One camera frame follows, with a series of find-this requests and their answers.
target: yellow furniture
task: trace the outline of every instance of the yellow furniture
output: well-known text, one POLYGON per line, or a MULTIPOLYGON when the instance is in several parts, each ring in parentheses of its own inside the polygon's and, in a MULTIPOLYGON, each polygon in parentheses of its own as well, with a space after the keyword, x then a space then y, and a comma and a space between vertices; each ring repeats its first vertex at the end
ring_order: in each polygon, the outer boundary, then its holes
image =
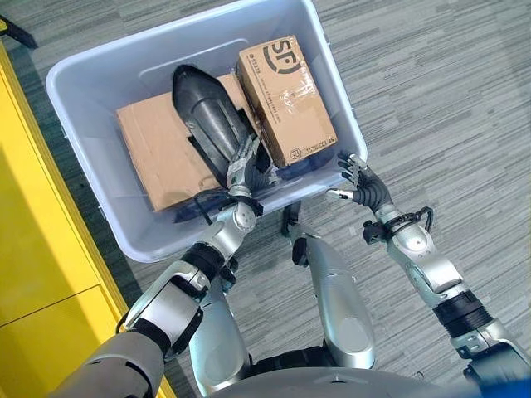
POLYGON ((0 43, 0 397, 45 396, 126 309, 0 43))

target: floor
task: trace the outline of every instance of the floor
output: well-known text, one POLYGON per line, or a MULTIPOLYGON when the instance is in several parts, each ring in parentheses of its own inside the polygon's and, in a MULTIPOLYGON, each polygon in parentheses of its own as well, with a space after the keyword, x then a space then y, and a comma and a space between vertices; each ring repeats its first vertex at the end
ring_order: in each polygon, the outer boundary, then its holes
MULTIPOLYGON (((60 59, 227 0, 0 0, 32 32, 34 51, 4 39, 31 107, 85 222, 128 303, 167 262, 136 264, 119 251, 44 91, 60 59)), ((436 210, 439 250, 531 350, 531 2, 316 0, 368 145, 370 164, 404 211, 436 210)), ((376 368, 435 383, 465 365, 445 330, 381 246, 367 246, 371 215, 324 196, 302 218, 355 273, 378 341, 376 368)), ((309 271, 290 262, 280 213, 260 219, 238 253, 228 299, 254 358, 322 339, 309 271)), ((195 396, 189 356, 167 366, 181 397, 195 396)))

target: cardboard box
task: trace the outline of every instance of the cardboard box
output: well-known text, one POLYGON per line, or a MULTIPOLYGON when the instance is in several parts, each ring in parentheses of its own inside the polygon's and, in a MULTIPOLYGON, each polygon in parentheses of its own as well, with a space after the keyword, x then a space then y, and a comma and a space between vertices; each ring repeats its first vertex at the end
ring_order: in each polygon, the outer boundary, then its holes
POLYGON ((295 36, 240 52, 238 75, 276 166, 289 166, 337 141, 295 36))
MULTIPOLYGON (((236 109, 255 117, 234 74, 218 78, 236 109)), ((219 184, 192 144, 173 107, 172 93, 128 105, 117 112, 129 154, 155 211, 190 199, 219 184)))

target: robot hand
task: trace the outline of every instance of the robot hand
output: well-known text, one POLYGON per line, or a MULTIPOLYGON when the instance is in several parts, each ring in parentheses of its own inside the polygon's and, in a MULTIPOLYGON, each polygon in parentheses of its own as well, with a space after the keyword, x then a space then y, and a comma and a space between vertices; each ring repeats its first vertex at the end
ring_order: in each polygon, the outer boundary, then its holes
POLYGON ((357 191, 330 189, 327 193, 339 199, 355 201, 369 207, 373 213, 384 206, 392 205, 391 195, 383 181, 358 155, 340 152, 338 165, 345 169, 341 176, 350 181, 357 191))

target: storage bin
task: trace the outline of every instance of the storage bin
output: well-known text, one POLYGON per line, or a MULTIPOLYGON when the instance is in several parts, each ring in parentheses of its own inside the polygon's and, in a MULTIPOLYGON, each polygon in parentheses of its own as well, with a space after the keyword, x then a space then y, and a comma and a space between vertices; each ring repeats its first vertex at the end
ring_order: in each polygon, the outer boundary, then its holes
MULTIPOLYGON (((175 210, 152 210, 115 111, 170 91, 179 64, 223 75, 235 67, 239 51, 288 35, 297 36, 338 135, 331 150, 345 148, 366 159, 365 142, 310 0, 234 2, 69 56, 51 68, 47 93, 128 257, 162 260, 190 245, 206 223, 196 217, 175 224, 175 210)), ((322 153, 315 156, 324 159, 322 153)), ((265 213, 338 184, 335 159, 325 160, 319 169, 261 192, 257 198, 265 213)))

